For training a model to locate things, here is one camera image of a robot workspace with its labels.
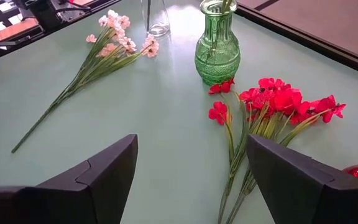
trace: flower bouquet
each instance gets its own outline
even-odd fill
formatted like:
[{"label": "flower bouquet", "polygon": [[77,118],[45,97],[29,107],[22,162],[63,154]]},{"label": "flower bouquet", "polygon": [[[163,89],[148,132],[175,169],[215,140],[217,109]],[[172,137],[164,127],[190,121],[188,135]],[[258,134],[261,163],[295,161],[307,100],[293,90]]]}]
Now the flower bouquet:
[{"label": "flower bouquet", "polygon": [[93,34],[87,36],[86,41],[92,44],[92,47],[78,73],[19,141],[12,153],[15,153],[37,126],[69,97],[96,80],[135,62],[141,55],[156,56],[159,44],[152,35],[147,36],[142,50],[136,52],[136,44],[125,36],[125,30],[130,24],[127,16],[120,16],[113,10],[109,10],[107,16],[99,19],[101,32],[97,38]]},{"label": "flower bouquet", "polygon": [[[232,79],[213,85],[209,89],[210,95],[220,94],[224,99],[224,102],[217,101],[213,104],[209,110],[209,118],[226,127],[229,142],[230,169],[221,199],[218,223],[222,222],[227,198],[239,165],[247,156],[245,149],[247,134],[258,134],[287,146],[293,138],[318,122],[320,118],[324,123],[330,122],[334,115],[343,118],[341,111],[345,107],[345,104],[336,103],[332,95],[321,100],[303,101],[301,91],[292,88],[290,84],[284,83],[281,79],[262,78],[259,80],[259,87],[251,88],[241,94],[231,90],[233,84],[234,80]],[[224,93],[232,93],[236,97],[242,112],[242,132],[236,147],[234,147],[232,113]],[[248,167],[241,191],[226,224],[231,224],[234,221],[241,204],[255,186],[256,181]]]}]

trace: red flower bunch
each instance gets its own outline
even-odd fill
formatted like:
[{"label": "red flower bunch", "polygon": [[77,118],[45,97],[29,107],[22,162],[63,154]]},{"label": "red flower bunch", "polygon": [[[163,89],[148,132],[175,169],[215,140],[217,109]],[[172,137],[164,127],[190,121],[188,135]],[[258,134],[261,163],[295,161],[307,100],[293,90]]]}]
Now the red flower bunch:
[{"label": "red flower bunch", "polygon": [[[226,125],[229,141],[230,172],[219,209],[218,223],[222,221],[225,211],[224,207],[239,164],[246,156],[245,142],[247,133],[258,134],[266,139],[271,139],[279,142],[281,145],[287,146],[295,136],[311,124],[317,122],[320,117],[325,123],[330,122],[334,115],[343,118],[342,110],[346,106],[345,104],[336,103],[332,95],[321,100],[305,101],[299,89],[292,88],[290,84],[286,84],[279,78],[262,78],[259,80],[258,87],[250,88],[241,94],[231,91],[232,84],[234,84],[234,81],[229,80],[216,84],[209,90],[210,95],[233,92],[238,99],[243,114],[243,118],[240,119],[242,123],[240,141],[237,147],[234,148],[235,144],[233,142],[233,130],[231,126],[232,115],[229,103],[225,101],[226,104],[224,104],[217,101],[214,103],[213,108],[209,110],[210,119],[215,119],[220,125]],[[295,127],[284,134],[287,130],[285,128],[287,124]],[[247,196],[254,189],[255,185],[256,181],[250,169],[248,169],[237,201]],[[239,206],[241,206],[241,203],[236,202],[226,223],[231,224],[233,222]]]},{"label": "red flower bunch", "polygon": [[208,94],[213,95],[216,93],[229,93],[231,90],[231,85],[234,84],[234,79],[222,82],[221,84],[217,83],[209,89]]}]

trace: clear glass vase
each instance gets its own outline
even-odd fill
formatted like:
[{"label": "clear glass vase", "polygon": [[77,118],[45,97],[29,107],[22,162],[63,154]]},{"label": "clear glass vase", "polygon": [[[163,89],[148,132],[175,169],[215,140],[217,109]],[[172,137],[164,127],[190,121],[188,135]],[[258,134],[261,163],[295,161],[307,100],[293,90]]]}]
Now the clear glass vase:
[{"label": "clear glass vase", "polygon": [[204,0],[200,5],[205,14],[205,30],[197,42],[195,64],[207,85],[234,78],[241,59],[239,41],[231,30],[237,2],[233,0],[229,10],[221,13],[222,1]]},{"label": "clear glass vase", "polygon": [[140,0],[146,31],[155,37],[167,34],[170,23],[164,0]]}]

